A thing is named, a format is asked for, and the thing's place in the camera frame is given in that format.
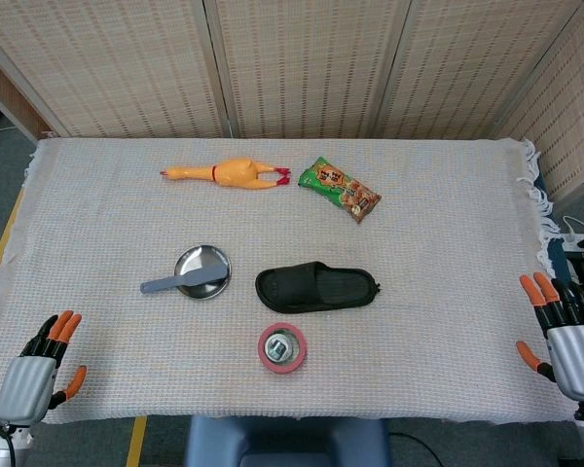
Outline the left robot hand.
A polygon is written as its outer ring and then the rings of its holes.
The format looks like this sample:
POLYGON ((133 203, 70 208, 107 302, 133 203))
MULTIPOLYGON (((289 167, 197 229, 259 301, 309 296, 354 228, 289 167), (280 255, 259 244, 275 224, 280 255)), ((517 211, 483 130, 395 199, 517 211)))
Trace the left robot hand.
POLYGON ((77 369, 65 388, 55 390, 55 381, 81 320, 82 315, 71 310, 51 316, 11 361, 0 389, 2 424, 30 427, 78 394, 87 376, 85 366, 77 369))

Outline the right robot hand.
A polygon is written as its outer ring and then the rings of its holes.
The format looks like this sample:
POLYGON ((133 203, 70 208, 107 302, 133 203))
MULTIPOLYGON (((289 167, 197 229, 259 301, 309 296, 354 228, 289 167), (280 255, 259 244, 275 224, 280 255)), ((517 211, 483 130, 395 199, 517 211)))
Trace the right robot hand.
POLYGON ((524 341, 517 352, 536 373, 557 384, 569 399, 584 403, 584 290, 541 272, 519 277, 541 328, 550 357, 540 360, 524 341))

